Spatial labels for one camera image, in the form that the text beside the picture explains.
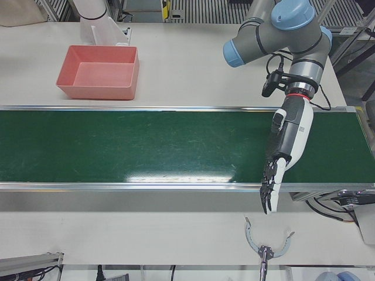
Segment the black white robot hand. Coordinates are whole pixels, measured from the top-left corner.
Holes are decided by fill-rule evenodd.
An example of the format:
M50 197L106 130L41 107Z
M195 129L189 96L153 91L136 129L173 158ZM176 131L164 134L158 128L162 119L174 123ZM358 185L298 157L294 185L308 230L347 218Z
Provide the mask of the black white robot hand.
M286 95L283 105L275 112L260 188L265 214L276 212L284 173L301 158L312 121L312 106L302 94Z

